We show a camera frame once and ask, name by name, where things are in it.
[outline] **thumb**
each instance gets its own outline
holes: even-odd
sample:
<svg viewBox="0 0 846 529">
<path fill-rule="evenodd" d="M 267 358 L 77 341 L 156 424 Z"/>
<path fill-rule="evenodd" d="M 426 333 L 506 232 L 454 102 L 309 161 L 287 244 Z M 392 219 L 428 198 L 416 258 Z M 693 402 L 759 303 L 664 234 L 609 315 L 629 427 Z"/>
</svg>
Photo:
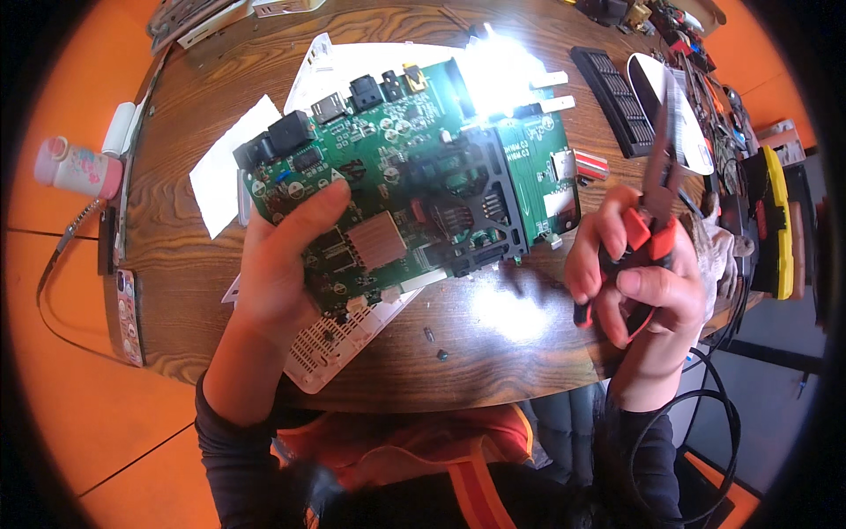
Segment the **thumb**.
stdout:
<svg viewBox="0 0 846 529">
<path fill-rule="evenodd" d="M 327 232 L 349 204 L 349 184 L 339 179 L 294 209 L 272 238 L 277 248 L 300 254 L 317 236 Z"/>
<path fill-rule="evenodd" d="M 632 300 L 665 307 L 682 320 L 701 316 L 694 314 L 701 305 L 697 302 L 702 296 L 698 286 L 666 268 L 639 267 L 623 270 L 617 275 L 617 289 Z"/>
</svg>

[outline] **wooden table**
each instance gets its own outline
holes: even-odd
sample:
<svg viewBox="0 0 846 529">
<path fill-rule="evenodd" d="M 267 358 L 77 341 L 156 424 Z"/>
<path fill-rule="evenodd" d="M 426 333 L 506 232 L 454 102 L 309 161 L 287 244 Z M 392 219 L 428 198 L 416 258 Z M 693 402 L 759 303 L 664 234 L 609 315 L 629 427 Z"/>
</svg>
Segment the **wooden table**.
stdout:
<svg viewBox="0 0 846 529">
<path fill-rule="evenodd" d="M 471 24 L 488 21 L 517 38 L 548 70 L 569 74 L 557 95 L 575 96 L 576 107 L 562 114 L 570 145 L 607 158 L 612 174 L 605 184 L 579 187 L 583 212 L 595 211 L 617 183 L 640 187 L 645 158 L 623 159 L 569 50 L 604 48 L 622 64 L 632 52 L 648 53 L 657 37 L 624 36 L 553 0 L 449 5 Z M 151 97 L 155 112 L 144 117 L 129 187 L 124 267 L 137 273 L 150 369 L 194 383 L 232 312 L 220 300 L 239 271 L 244 230 L 233 221 L 209 239 L 189 171 L 262 95 L 282 107 L 305 51 L 322 32 L 335 44 L 463 47 L 468 36 L 439 6 L 331 1 L 310 14 L 241 20 L 190 50 L 174 48 Z M 701 186 L 700 179 L 685 183 L 695 199 Z M 303 394 L 286 377 L 282 391 L 293 405 L 323 410 L 439 411 L 513 402 L 610 377 L 621 351 L 597 329 L 573 325 L 572 301 L 559 283 L 573 239 L 568 234 L 557 251 L 539 245 L 522 267 L 504 262 L 498 271 L 426 287 L 319 394 Z M 104 284 L 112 297 L 113 282 Z M 445 361 L 437 359 L 439 350 L 448 352 Z"/>
</svg>

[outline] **red-handled pliers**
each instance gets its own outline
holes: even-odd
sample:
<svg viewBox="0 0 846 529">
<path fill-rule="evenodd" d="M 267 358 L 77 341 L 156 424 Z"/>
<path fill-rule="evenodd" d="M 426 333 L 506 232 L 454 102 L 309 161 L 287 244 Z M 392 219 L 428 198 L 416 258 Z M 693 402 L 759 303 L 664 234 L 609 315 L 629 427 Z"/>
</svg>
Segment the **red-handled pliers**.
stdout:
<svg viewBox="0 0 846 529">
<path fill-rule="evenodd" d="M 678 196 L 681 180 L 681 166 L 684 154 L 681 146 L 679 125 L 683 118 L 678 104 L 681 95 L 675 79 L 666 72 L 664 84 L 664 104 L 658 112 L 655 127 L 655 140 L 643 177 L 643 196 L 638 207 L 623 212 L 623 225 L 626 229 L 626 250 L 614 261 L 600 243 L 599 268 L 602 282 L 616 281 L 617 274 L 627 266 L 627 259 L 645 246 L 651 266 L 670 268 L 675 245 L 676 217 L 673 215 L 673 202 Z M 573 322 L 576 327 L 590 326 L 592 300 L 585 305 L 574 303 Z M 629 342 L 646 326 L 655 314 L 655 307 L 639 303 L 629 314 L 626 328 Z"/>
</svg>

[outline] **smartphone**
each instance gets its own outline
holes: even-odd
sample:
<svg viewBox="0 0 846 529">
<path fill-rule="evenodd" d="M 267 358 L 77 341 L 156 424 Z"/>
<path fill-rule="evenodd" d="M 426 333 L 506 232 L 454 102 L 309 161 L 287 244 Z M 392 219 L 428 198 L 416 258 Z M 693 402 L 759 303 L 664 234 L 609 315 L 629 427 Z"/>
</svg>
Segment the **smartphone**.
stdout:
<svg viewBox="0 0 846 529">
<path fill-rule="evenodd" d="M 136 366 L 144 366 L 144 354 L 141 352 L 141 340 L 138 330 L 138 312 L 135 297 L 135 273 L 131 270 L 118 269 L 115 278 L 118 282 L 118 318 L 120 320 L 121 352 L 126 359 Z"/>
</svg>

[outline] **orange wall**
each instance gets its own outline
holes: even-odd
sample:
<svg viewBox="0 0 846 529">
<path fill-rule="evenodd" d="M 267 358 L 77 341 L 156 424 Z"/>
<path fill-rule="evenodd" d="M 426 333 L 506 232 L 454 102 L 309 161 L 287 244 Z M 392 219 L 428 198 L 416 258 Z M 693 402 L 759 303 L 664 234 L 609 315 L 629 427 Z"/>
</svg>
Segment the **orange wall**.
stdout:
<svg viewBox="0 0 846 529">
<path fill-rule="evenodd" d="M 741 0 L 717 0 L 717 5 L 726 14 L 726 24 L 705 39 L 717 78 L 738 91 L 753 128 L 791 118 L 802 146 L 816 145 L 802 98 L 776 45 Z"/>
</svg>

